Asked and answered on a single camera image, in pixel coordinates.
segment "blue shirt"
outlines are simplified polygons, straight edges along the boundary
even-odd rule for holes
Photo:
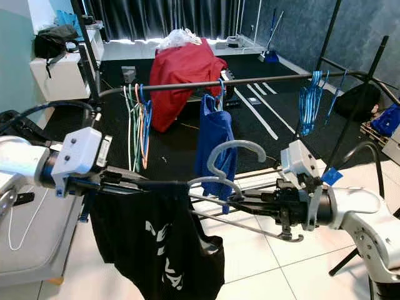
[[[200,131],[197,140],[196,167],[198,176],[215,176],[207,168],[207,160],[211,151],[226,141],[234,140],[232,132],[232,117],[227,111],[217,111],[215,100],[210,95],[204,95],[200,108]],[[216,159],[215,167],[227,174],[227,179],[233,181],[236,173],[236,147],[224,150]],[[204,195],[212,194],[221,200],[226,200],[232,193],[232,188],[218,182],[204,182]]]

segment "white tape line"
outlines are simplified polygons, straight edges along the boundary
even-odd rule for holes
[[[267,129],[268,133],[272,136],[273,139],[277,140],[278,136],[276,133],[273,131],[273,129],[268,125],[268,123],[263,119],[263,117],[260,116],[260,114],[254,109],[253,105],[251,105],[246,98],[238,91],[238,89],[234,88],[235,93],[237,96],[243,101],[243,103],[251,110],[251,112],[255,115],[255,117],[258,119],[258,121],[261,122],[261,124]]]
[[[277,94],[277,92],[271,86],[266,84],[265,82],[263,82],[262,85],[265,86],[268,89],[268,91],[270,91],[271,93]]]
[[[260,93],[265,96],[267,93],[258,85],[258,83],[254,83],[254,86],[260,91]]]
[[[296,133],[295,132],[295,130],[267,103],[267,101],[265,101],[264,99],[263,99],[263,97],[261,97],[260,95],[259,95],[259,93],[258,92],[256,92],[256,90],[255,89],[253,89],[252,87],[251,87],[251,85],[250,84],[247,84],[247,88],[250,90],[250,91],[252,91],[252,93],[254,94],[254,95],[256,95],[256,97],[262,102],[262,103],[264,103],[265,104],[265,106],[267,107],[267,108],[269,108],[269,110],[270,111],[272,111],[273,112],[273,114],[275,115],[275,116],[277,116],[277,118],[279,119],[279,120],[281,120],[282,121],[282,123],[283,124],[285,124],[285,126],[292,132],[292,133]]]

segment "red fabric cover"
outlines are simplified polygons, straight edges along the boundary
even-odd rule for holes
[[[188,43],[156,54],[150,72],[150,85],[218,80],[221,70],[226,69],[228,64],[213,54],[206,39],[201,41],[201,45]],[[213,96],[221,92],[219,86],[209,90]],[[192,93],[191,89],[151,92],[153,128],[162,133],[167,130]]]

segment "gray plastic hanger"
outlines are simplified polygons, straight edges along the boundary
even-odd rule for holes
[[[227,186],[231,186],[234,191],[235,191],[235,198],[243,198],[242,191],[240,187],[233,183],[232,181],[226,179],[226,173],[218,168],[215,167],[215,161],[219,154],[223,152],[224,150],[228,148],[233,148],[233,147],[244,147],[246,149],[249,149],[251,151],[254,151],[258,155],[258,161],[260,163],[264,162],[266,160],[266,153],[264,149],[259,145],[256,144],[255,142],[251,141],[244,141],[244,140],[235,140],[235,141],[228,141],[228,142],[223,142],[222,144],[216,146],[210,153],[208,160],[207,160],[207,168],[209,169],[210,172],[215,174],[216,176],[205,176],[205,177],[199,177],[195,178],[193,180],[190,180],[188,184],[191,186],[195,183],[210,183],[210,182],[215,182],[215,183],[222,183],[226,184]]]

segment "black floor mat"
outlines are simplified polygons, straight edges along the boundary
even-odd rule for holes
[[[228,62],[228,66],[236,79],[295,74],[279,63],[262,63],[257,60],[257,55],[253,54],[222,56],[222,58]],[[123,83],[121,66],[136,66],[137,81],[147,84],[152,63],[152,59],[104,61],[102,62],[101,70],[102,78],[106,83],[102,83],[102,88],[108,89],[108,85],[116,87]],[[270,82],[269,85],[278,92],[276,95],[271,95],[263,87],[268,93],[267,96],[263,96],[264,99],[293,129],[296,128],[298,120],[298,91],[301,86],[308,84],[309,81],[307,80]],[[237,88],[246,98],[255,97],[245,85]],[[323,126],[322,118],[326,115],[331,96],[331,93],[325,91],[316,130],[304,138],[310,151],[317,158],[323,158],[325,161],[328,160],[345,123],[343,117],[333,113],[330,123],[327,126]],[[105,105],[103,107],[100,130],[104,134],[112,135],[114,138],[108,156],[109,163],[112,166],[128,168],[126,131],[128,115],[125,100],[120,94],[107,95],[104,100]],[[280,150],[288,146],[293,133],[264,104],[261,103],[253,107],[272,127],[278,135],[278,140],[276,141],[271,137],[264,126],[243,103],[238,107],[226,109],[232,115],[232,129],[235,138],[254,141],[266,150],[268,156],[279,158]],[[55,139],[62,140],[66,133],[78,129],[80,123],[80,110],[57,108],[46,126],[46,132],[52,134]],[[141,174],[153,180],[188,180],[194,178],[198,135],[198,130],[194,127],[198,126],[199,103],[188,103],[178,120],[167,132],[159,133],[152,130],[149,142],[149,165],[147,170],[141,171]],[[353,148],[362,139],[360,136],[359,124],[352,123],[338,157],[342,157],[348,150]],[[355,157],[348,166],[368,162],[371,162],[370,155],[363,152]],[[240,149],[237,173],[264,169],[271,167],[273,164],[273,160],[267,160],[265,163],[260,164],[254,153]]]

